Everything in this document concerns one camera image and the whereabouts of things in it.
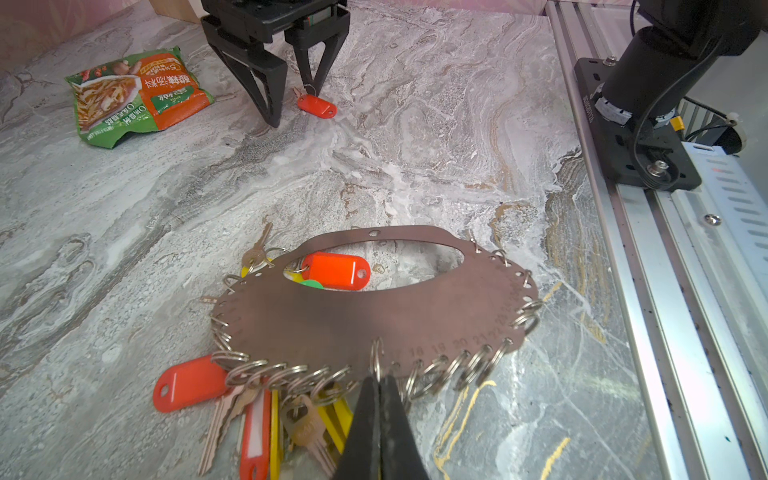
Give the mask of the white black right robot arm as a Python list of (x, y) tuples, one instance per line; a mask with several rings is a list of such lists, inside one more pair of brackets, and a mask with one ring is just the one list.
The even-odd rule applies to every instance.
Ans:
[[(282, 33), (293, 46), (305, 87), (321, 91), (346, 40), (344, 1), (205, 1), (206, 38), (246, 88), (266, 122), (281, 118), (287, 64), (265, 49)], [(764, 1), (642, 1), (649, 26), (634, 33), (594, 103), (618, 125), (664, 122), (720, 56), (738, 56), (765, 23)]]

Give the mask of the green key tag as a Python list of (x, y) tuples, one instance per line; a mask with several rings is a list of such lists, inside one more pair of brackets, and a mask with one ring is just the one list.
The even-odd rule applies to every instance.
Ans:
[(310, 287), (310, 288), (316, 288), (316, 289), (323, 289), (324, 288), (324, 286), (319, 281), (312, 280), (312, 279), (303, 280), (303, 281), (300, 282), (300, 284), (303, 285), (303, 286), (306, 286), (306, 287)]

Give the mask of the red key tag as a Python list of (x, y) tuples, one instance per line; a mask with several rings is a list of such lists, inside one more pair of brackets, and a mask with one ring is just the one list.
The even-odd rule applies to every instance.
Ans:
[(227, 371), (204, 356), (170, 367), (157, 380), (152, 394), (155, 409), (169, 413), (222, 396)]
[(300, 110), (321, 119), (332, 119), (336, 116), (338, 109), (333, 103), (316, 95), (302, 92), (297, 87), (293, 88), (293, 92), (296, 95), (297, 106)]
[(314, 280), (323, 287), (359, 291), (371, 279), (369, 263), (362, 257), (331, 252), (316, 252), (302, 261), (301, 274), (305, 280)]

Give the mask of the yellow key tag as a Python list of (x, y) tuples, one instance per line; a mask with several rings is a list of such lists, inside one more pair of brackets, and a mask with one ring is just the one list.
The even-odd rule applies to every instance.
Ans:
[(353, 414), (345, 399), (316, 405), (308, 395), (278, 402), (278, 419), (296, 446), (304, 448), (330, 479), (344, 453)]

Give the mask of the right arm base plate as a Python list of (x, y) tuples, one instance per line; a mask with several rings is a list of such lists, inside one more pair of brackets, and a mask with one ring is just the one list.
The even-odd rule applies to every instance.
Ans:
[(652, 190), (693, 190), (702, 184), (678, 133), (669, 124), (655, 128), (646, 121), (639, 133), (634, 123), (619, 125), (597, 108), (611, 68), (600, 59), (581, 58), (574, 67), (581, 105), (606, 178)]

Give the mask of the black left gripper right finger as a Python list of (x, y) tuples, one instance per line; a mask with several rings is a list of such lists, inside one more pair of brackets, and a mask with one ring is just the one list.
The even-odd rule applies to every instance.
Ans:
[(380, 382), (380, 470), (384, 480), (428, 480), (396, 379)]

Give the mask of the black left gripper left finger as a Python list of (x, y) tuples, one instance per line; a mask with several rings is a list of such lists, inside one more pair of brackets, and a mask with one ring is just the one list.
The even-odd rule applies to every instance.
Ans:
[(378, 380), (369, 376), (362, 382), (344, 452), (332, 479), (379, 479), (380, 443), (380, 388)]

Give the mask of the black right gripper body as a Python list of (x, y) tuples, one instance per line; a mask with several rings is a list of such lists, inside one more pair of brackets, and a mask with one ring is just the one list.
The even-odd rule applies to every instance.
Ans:
[(271, 43), (290, 28), (308, 28), (345, 11), (345, 0), (202, 0), (210, 20), (243, 41)]

